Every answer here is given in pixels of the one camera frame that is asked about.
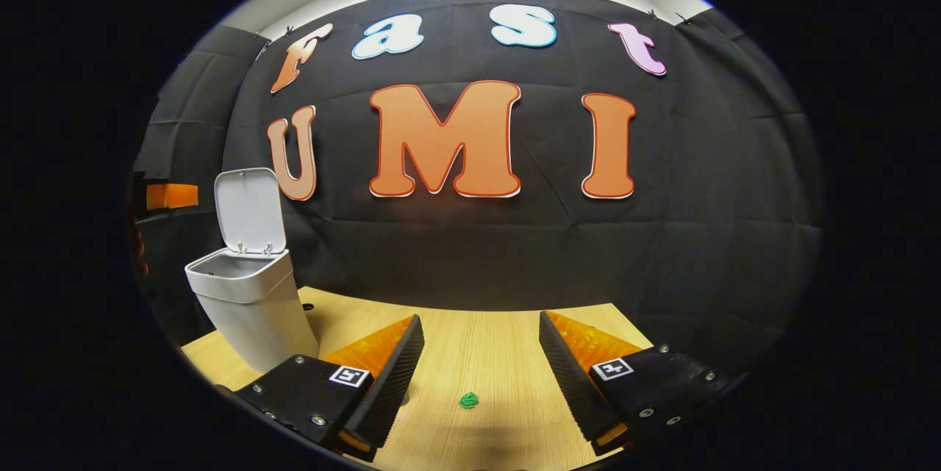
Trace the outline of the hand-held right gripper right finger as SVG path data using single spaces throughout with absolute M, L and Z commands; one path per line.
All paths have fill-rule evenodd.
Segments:
M 642 348 L 554 311 L 539 314 L 539 344 L 598 456 L 666 437 L 736 384 L 668 345 Z

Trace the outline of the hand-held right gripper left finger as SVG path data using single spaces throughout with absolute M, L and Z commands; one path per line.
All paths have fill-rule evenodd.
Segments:
M 424 346 L 417 314 L 316 359 L 296 354 L 236 390 L 235 404 L 323 450 L 371 462 Z

